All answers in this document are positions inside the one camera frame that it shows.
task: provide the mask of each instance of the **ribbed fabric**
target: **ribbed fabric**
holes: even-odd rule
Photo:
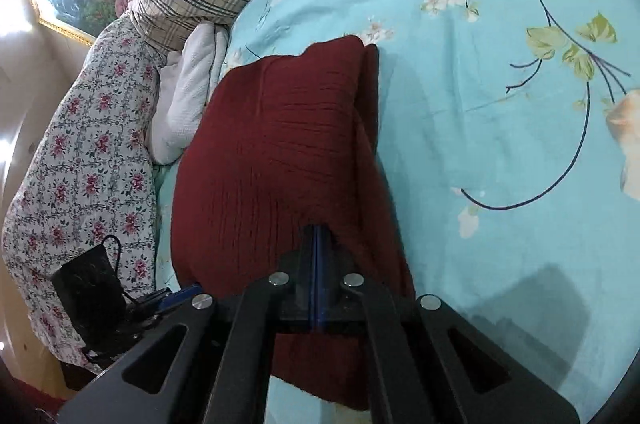
[[[347,36],[301,56],[235,68],[218,85],[178,170],[172,261],[181,285],[241,293],[327,224],[361,272],[414,296],[374,153],[378,50]],[[356,339],[279,336],[273,374],[354,409],[367,407]]]

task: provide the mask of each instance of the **bed sheet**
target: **bed sheet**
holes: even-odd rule
[[[223,74],[376,43],[378,158],[417,292],[587,422],[640,345],[640,204],[605,120],[637,86],[639,24],[640,0],[253,0]]]

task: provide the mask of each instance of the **beige wall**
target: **beige wall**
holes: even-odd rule
[[[23,0],[28,7],[28,0]],[[0,226],[52,114],[75,79],[61,64],[44,27],[0,37],[0,139],[15,142],[0,165]],[[55,396],[69,396],[57,360],[31,332],[26,307],[0,261],[2,359],[15,377]]]

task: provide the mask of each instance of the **white towel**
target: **white towel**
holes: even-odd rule
[[[170,52],[168,65],[160,70],[158,105],[148,135],[148,150],[154,162],[170,164],[193,140],[209,91],[213,92],[209,84],[213,63],[224,59],[225,53],[226,31],[211,22],[201,23],[193,30],[182,54]],[[219,74],[218,69],[213,88]]]

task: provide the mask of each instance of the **metal screw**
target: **metal screw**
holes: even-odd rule
[[[420,298],[420,306],[425,310],[438,310],[442,306],[442,301],[433,294],[427,294]]]
[[[342,281],[347,287],[360,287],[364,283],[364,278],[360,274],[352,272],[342,278]]]
[[[289,274],[286,272],[274,272],[269,276],[269,283],[276,287],[286,285],[289,283]]]
[[[213,304],[213,298],[209,294],[198,294],[191,300],[191,306],[197,310],[208,309]]]

